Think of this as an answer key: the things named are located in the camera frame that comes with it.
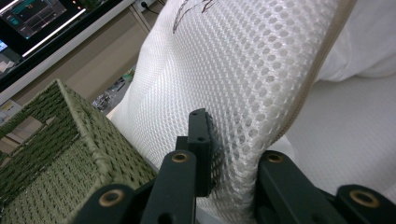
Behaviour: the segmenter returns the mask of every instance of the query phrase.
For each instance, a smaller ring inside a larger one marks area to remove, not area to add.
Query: monitor screen
[[[65,12],[58,0],[15,0],[0,9],[0,17],[29,39]]]
[[[5,49],[7,47],[7,45],[0,40],[0,52],[3,51],[3,49]]]

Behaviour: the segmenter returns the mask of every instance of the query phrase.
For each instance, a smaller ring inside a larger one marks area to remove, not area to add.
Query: black metal bracket
[[[163,159],[157,179],[138,190],[109,185],[97,190],[74,223],[194,223],[195,198],[212,188],[211,165],[218,144],[204,109],[189,115],[189,136]],[[284,154],[266,151],[255,195],[259,224],[396,223],[396,205],[362,186],[343,186],[336,196],[317,189]]]
[[[286,155],[266,151],[259,163],[258,223],[396,223],[396,205],[378,192],[343,186],[336,197],[317,189]]]

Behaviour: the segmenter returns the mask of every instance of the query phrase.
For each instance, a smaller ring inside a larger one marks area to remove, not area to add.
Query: wicker basket
[[[59,80],[1,125],[0,138],[28,117],[41,128],[0,154],[10,158],[0,168],[1,224],[69,223],[102,186],[137,189],[155,176],[113,124]]]

